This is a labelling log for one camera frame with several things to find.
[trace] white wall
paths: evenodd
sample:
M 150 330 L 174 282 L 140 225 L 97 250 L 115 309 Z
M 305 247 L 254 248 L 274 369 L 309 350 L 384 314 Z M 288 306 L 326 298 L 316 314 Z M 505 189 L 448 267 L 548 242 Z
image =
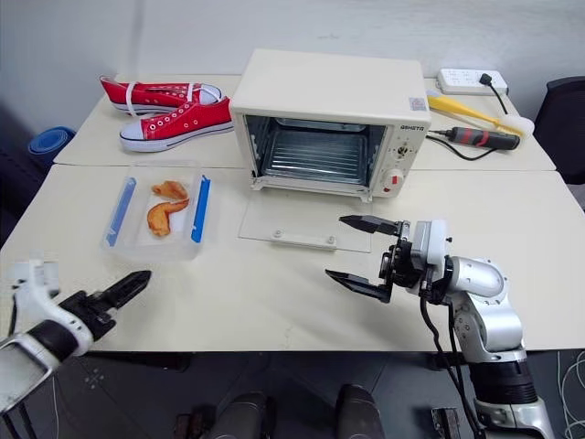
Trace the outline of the white wall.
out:
M 0 97 L 35 132 L 79 127 L 101 73 L 241 73 L 256 47 L 500 70 L 528 117 L 585 74 L 582 0 L 0 1 Z

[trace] clear plastic tray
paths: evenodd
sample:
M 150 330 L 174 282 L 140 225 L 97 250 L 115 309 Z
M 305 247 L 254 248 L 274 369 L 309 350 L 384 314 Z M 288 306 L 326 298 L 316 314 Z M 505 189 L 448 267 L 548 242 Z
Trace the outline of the clear plastic tray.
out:
M 146 215 L 156 204 L 173 201 L 152 191 L 152 186 L 165 180 L 180 182 L 189 194 L 189 204 L 169 216 L 171 233 L 158 237 L 148 228 Z M 193 259 L 203 234 L 210 185 L 211 181 L 201 174 L 194 162 L 134 164 L 124 179 L 101 246 L 137 262 Z

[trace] screwdriver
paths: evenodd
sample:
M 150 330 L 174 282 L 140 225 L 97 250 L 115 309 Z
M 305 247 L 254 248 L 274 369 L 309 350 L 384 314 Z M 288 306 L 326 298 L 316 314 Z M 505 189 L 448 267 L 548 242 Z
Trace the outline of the screwdriver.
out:
M 483 146 L 485 148 L 513 150 L 520 143 L 520 137 L 515 134 L 499 133 L 496 131 L 474 130 L 454 126 L 451 130 L 432 131 L 431 133 L 444 135 L 451 142 L 462 145 Z

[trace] power strip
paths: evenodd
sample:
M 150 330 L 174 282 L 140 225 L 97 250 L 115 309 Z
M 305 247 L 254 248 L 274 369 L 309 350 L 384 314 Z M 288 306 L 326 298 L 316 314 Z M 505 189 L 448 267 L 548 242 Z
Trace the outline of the power strip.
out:
M 484 73 L 492 77 L 492 85 L 498 93 L 507 94 L 508 84 L 497 70 L 441 69 L 437 87 L 445 94 L 494 94 L 492 89 L 479 81 Z

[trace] white shoe sole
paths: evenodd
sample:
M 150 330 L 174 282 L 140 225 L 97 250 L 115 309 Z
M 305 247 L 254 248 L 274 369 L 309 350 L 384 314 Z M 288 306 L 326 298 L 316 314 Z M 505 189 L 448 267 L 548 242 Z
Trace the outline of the white shoe sole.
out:
M 128 112 L 128 105 L 125 103 L 114 103 L 112 105 L 122 112 Z M 171 112 L 176 110 L 178 107 L 164 107 L 162 105 L 144 105 L 137 103 L 134 106 L 134 112 L 136 114 L 148 114 L 149 112 Z
M 170 137 L 168 139 L 161 140 L 133 140 L 122 137 L 120 134 L 120 140 L 122 146 L 127 151 L 134 151 L 137 153 L 158 153 L 160 151 L 166 151 L 167 149 L 174 148 L 182 142 L 185 142 L 193 137 L 200 137 L 208 134 L 219 134 L 227 133 L 233 130 L 233 122 L 220 123 L 218 125 L 208 126 L 201 128 L 200 130 L 190 131 L 189 133 Z

